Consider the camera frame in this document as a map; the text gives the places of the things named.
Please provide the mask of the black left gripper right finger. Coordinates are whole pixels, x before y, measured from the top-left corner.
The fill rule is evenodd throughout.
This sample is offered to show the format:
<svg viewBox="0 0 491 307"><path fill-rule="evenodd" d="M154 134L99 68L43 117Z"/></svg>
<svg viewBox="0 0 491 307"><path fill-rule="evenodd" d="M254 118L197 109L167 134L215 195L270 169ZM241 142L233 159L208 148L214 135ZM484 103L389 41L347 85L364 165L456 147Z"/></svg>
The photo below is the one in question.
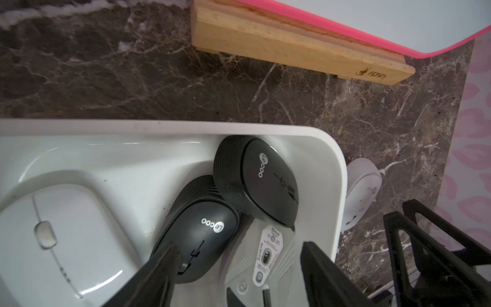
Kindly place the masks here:
<svg viewBox="0 0 491 307"><path fill-rule="evenodd" d="M310 306L374 306L314 243L303 243L300 264Z"/></svg>

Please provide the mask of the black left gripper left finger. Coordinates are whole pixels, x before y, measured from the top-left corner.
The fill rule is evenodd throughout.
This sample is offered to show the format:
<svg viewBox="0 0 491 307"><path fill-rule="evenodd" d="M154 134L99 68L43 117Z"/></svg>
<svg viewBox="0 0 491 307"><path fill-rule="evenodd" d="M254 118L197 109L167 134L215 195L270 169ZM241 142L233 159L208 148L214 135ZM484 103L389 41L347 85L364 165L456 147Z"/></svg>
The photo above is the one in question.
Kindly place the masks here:
<svg viewBox="0 0 491 307"><path fill-rule="evenodd" d="M169 306L180 263L178 248L161 246L104 307Z"/></svg>

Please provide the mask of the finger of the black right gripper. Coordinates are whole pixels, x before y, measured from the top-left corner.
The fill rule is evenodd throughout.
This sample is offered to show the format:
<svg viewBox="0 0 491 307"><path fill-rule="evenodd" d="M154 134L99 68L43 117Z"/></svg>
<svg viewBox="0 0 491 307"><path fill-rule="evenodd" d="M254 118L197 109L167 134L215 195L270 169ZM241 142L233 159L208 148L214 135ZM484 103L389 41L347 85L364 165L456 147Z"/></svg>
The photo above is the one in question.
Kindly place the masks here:
<svg viewBox="0 0 491 307"><path fill-rule="evenodd" d="M427 218L437 228L450 235L464 248L452 251L456 257L465 262L470 267L490 265L490 250L474 240L450 222L431 211L427 206L417 200L408 200L402 204L404 215L413 223L417 223L416 214ZM436 269L437 262L430 255L427 255L421 243L412 244L413 255L418 269Z"/></svg>
<svg viewBox="0 0 491 307"><path fill-rule="evenodd" d="M447 231L462 249L450 251L400 212L384 216L398 306L490 306L490 281L476 267L490 264L490 250L437 214L430 221ZM400 232L412 244L419 279L409 280Z"/></svg>

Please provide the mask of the grey white mouse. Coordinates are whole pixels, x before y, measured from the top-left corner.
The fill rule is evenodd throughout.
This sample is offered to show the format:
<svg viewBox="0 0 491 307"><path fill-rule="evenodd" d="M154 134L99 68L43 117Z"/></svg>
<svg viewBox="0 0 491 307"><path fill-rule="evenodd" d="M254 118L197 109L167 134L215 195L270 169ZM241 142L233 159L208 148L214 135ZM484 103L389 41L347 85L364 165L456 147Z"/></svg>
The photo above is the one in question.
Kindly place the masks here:
<svg viewBox="0 0 491 307"><path fill-rule="evenodd" d="M295 232L247 217L223 254L217 306L286 306Z"/></svg>

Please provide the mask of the black mouse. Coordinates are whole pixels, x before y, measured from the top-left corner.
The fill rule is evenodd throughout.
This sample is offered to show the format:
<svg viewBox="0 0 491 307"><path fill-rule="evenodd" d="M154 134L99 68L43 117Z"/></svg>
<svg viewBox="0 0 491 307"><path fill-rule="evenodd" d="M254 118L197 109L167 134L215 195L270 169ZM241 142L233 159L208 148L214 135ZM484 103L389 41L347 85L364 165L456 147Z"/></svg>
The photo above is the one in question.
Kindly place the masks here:
<svg viewBox="0 0 491 307"><path fill-rule="evenodd" d="M176 246L180 255L176 283L192 283L218 261L239 224L239 211L221 196L214 177L203 175L176 197L152 252L167 243Z"/></svg>
<svg viewBox="0 0 491 307"><path fill-rule="evenodd" d="M243 214L295 229L299 189L281 156L255 136L227 136L219 144L213 175L221 196Z"/></svg>

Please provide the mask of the white computer mouse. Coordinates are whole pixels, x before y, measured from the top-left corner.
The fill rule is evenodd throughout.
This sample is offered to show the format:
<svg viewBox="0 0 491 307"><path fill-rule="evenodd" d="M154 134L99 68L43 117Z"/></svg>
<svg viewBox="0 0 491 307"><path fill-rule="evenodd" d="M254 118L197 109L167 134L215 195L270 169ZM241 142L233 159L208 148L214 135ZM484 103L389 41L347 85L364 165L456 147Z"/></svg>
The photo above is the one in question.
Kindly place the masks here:
<svg viewBox="0 0 491 307"><path fill-rule="evenodd" d="M102 306L141 260L104 202L55 185L1 211L2 306Z"/></svg>

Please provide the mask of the white storage box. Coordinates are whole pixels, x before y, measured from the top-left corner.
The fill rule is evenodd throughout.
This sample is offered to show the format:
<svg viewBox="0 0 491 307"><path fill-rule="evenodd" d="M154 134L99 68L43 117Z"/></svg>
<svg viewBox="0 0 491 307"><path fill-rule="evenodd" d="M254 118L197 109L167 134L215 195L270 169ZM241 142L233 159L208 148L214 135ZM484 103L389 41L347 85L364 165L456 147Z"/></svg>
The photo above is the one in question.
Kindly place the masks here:
<svg viewBox="0 0 491 307"><path fill-rule="evenodd" d="M335 258L345 207L346 165L327 133L287 125L142 120L1 120L1 211L55 185L94 192L148 260L157 228L190 180L212 171L228 135L258 136L299 183L295 229Z"/></svg>

